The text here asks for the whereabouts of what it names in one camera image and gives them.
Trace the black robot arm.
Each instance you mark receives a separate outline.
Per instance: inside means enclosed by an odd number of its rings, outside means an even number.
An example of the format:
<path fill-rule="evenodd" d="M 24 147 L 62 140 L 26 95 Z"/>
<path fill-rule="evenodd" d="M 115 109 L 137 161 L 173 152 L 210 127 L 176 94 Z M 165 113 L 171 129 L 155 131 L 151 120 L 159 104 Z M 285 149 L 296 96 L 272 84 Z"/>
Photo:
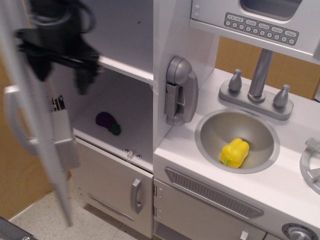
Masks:
<path fill-rule="evenodd" d="M 31 0 L 34 28 L 22 28 L 15 37 L 35 76 L 46 81 L 52 63 L 74 69 L 75 86 L 84 95 L 98 74 L 99 53 L 82 35 L 93 30 L 96 18 L 80 0 Z"/>

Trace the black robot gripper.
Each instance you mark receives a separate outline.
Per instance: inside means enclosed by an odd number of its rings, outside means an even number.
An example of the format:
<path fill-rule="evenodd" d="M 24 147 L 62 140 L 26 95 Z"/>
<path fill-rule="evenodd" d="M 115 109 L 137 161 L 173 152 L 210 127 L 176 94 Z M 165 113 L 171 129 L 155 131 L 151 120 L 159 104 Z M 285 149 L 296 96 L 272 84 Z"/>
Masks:
<path fill-rule="evenodd" d="M 45 82 L 52 63 L 57 63 L 75 69 L 77 92 L 85 95 L 100 72 L 99 53 L 83 39 L 90 31 L 77 27 L 21 28 L 14 36 L 22 41 L 18 49 L 26 54 L 39 81 Z"/>

